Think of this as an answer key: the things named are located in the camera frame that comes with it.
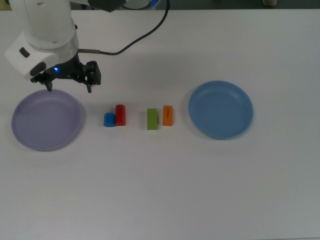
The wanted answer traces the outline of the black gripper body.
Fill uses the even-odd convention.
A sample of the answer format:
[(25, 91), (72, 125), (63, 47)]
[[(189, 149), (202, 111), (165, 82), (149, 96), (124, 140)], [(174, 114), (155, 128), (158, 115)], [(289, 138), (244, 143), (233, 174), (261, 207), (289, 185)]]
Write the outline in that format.
[(53, 79), (71, 79), (78, 83), (86, 83), (86, 65), (74, 56), (67, 62), (46, 69), (43, 73)]

